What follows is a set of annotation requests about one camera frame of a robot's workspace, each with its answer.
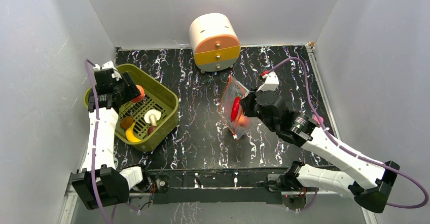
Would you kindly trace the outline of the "red toy chili pepper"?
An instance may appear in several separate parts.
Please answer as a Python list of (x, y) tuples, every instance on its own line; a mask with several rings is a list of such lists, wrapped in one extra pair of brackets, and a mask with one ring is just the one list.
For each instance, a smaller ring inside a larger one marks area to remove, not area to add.
[(230, 121), (231, 122), (234, 122), (239, 115), (240, 101), (241, 101), (240, 97), (236, 97), (233, 101), (232, 110), (231, 110), (231, 114), (230, 114)]

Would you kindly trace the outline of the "brown toy kiwi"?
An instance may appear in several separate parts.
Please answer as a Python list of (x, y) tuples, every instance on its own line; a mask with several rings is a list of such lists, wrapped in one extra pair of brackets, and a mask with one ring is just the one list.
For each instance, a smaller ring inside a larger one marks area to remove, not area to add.
[(129, 129), (134, 123), (134, 119), (131, 116), (126, 116), (120, 121), (120, 128), (123, 130)]

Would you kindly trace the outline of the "clear zip bag orange zipper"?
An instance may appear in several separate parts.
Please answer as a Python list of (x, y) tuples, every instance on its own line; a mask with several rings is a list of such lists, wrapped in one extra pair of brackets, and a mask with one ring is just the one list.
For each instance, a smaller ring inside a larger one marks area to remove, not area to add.
[(240, 104), (248, 94), (249, 89), (229, 75), (221, 97), (219, 113), (235, 140), (244, 136), (250, 128), (249, 119), (244, 115), (244, 109)]

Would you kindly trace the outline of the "yellow toy banana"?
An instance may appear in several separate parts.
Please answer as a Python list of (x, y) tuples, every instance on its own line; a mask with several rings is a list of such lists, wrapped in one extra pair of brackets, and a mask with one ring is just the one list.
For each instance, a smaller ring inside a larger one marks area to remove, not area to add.
[(126, 139), (127, 139), (127, 141), (132, 142), (132, 143), (141, 142), (141, 139), (136, 137), (134, 134), (134, 127), (135, 127), (135, 123), (132, 123), (131, 126), (125, 130)]

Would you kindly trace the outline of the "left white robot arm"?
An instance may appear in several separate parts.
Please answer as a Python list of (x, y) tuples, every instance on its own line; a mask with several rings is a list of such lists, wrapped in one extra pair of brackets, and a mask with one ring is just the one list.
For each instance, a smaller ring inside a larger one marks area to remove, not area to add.
[(95, 68), (92, 88), (87, 96), (89, 138), (84, 163), (71, 175), (71, 184), (88, 210), (125, 203), (135, 187), (145, 192), (152, 179), (142, 167), (118, 171), (114, 162), (114, 139), (119, 110), (138, 96), (129, 73), (115, 67)]

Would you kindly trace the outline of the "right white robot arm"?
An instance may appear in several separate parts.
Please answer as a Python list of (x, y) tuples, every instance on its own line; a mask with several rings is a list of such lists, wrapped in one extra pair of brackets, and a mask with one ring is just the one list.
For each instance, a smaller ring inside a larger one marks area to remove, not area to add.
[(336, 171), (312, 167), (294, 161), (284, 175), (269, 175), (266, 188), (282, 192), (300, 188), (318, 188), (350, 197), (361, 207), (382, 213), (397, 178), (399, 165), (393, 161), (372, 164), (362, 155), (335, 139), (304, 113), (288, 109), (275, 91), (250, 92), (240, 100), (247, 117), (258, 118), (283, 141), (313, 152), (337, 167)]

